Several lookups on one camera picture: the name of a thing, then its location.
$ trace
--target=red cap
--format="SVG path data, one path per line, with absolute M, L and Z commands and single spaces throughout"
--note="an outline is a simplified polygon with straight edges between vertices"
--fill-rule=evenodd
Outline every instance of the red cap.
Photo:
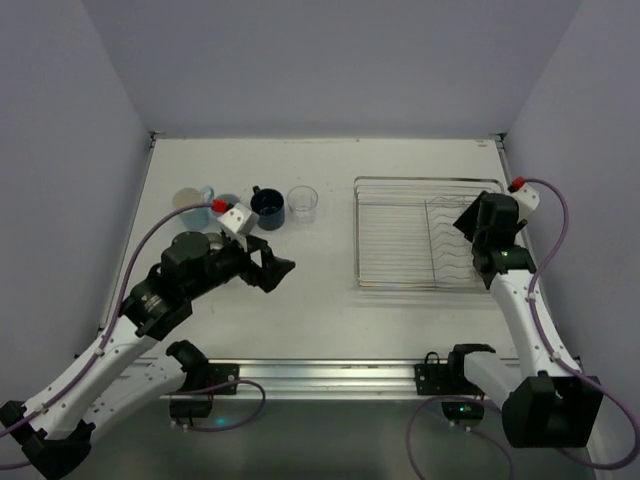
M 211 210 L 216 213 L 224 213 L 227 211 L 227 208 L 229 208 L 229 204 L 224 200 L 219 200 L 216 198 L 211 203 Z
M 525 179 L 524 177 L 518 177 L 518 178 L 514 178 L 513 182 L 511 182 L 511 186 L 513 187 L 513 190 L 515 192 L 517 192 L 518 190 L 520 190 L 525 184 Z

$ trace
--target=wall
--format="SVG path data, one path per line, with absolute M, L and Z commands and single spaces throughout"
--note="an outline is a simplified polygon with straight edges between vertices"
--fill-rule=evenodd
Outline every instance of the wall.
M 571 350 L 640 413 L 640 3 L 588 0 L 507 137 L 514 174 L 539 176 L 566 194 L 571 226 L 545 277 L 550 307 Z M 547 192 L 531 220 L 538 254 L 559 233 Z M 631 448 L 626 419 L 607 402 L 602 455 Z M 616 479 L 640 477 L 640 462 Z
M 580 0 L 84 0 L 145 124 L 171 135 L 486 136 Z
M 2 2 L 0 64 L 4 403 L 46 386 L 95 334 L 148 134 L 78 1 Z M 17 451 L 3 439 L 0 463 Z

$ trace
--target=blue mug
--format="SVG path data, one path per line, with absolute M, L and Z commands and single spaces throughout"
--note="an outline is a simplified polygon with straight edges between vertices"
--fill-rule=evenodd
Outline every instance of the blue mug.
M 277 230 L 284 223 L 284 197 L 272 188 L 253 187 L 251 210 L 260 216 L 258 226 L 263 230 Z
M 178 190 L 173 196 L 173 208 L 183 208 L 196 203 L 211 203 L 213 201 L 213 188 L 206 186 L 200 190 L 192 187 L 186 187 Z M 194 208 L 180 214 L 180 220 L 189 231 L 204 230 L 209 226 L 211 221 L 211 209 Z

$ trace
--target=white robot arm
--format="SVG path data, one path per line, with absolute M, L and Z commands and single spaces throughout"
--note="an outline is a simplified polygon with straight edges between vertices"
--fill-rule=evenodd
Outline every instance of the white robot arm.
M 195 298 L 236 276 L 269 293 L 295 268 L 275 257 L 265 240 L 249 235 L 256 221 L 255 213 L 237 204 L 219 217 L 223 245 L 212 245 L 198 232 L 178 235 L 147 278 L 131 289 L 112 328 L 40 393 L 0 408 L 8 428 L 3 436 L 10 432 L 47 480 L 75 469 L 92 442 L 143 405 L 185 385 L 205 386 L 189 382 L 208 361 L 186 341 L 172 344 L 166 356 L 142 371 L 117 379 L 191 315 Z M 252 261 L 254 252 L 260 252 L 261 265 Z
M 603 395 L 558 364 L 581 371 L 564 347 L 539 289 L 530 291 L 536 267 L 529 251 L 515 243 L 538 204 L 538 192 L 528 184 L 510 191 L 511 195 L 483 192 L 454 226 L 472 243 L 474 268 L 504 314 L 521 375 L 507 368 L 488 345 L 456 345 L 445 367 L 453 384 L 448 388 L 477 387 L 487 394 L 501 410 L 513 447 L 584 447 Z M 530 301 L 535 301 L 537 319 Z M 427 374 L 433 368 L 424 367 Z

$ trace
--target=white table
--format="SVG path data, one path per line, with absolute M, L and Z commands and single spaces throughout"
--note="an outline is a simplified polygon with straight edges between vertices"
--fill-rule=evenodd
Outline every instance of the white table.
M 125 261 L 185 186 L 210 184 L 216 193 L 235 193 L 248 203 L 253 185 L 286 196 L 307 184 L 320 201 L 312 226 L 286 222 L 276 232 L 254 231 L 277 256 L 297 263 L 275 291 L 265 295 L 231 281 L 196 300 L 193 316 L 149 356 L 188 339 L 210 358 L 419 359 L 429 350 L 446 355 L 464 342 L 488 343 L 503 358 L 514 358 L 504 318 L 487 294 L 372 295 L 358 288 L 353 181 L 361 175 L 505 181 L 496 145 L 488 140 L 158 140 Z M 182 230 L 176 218 L 150 240 L 130 286 Z

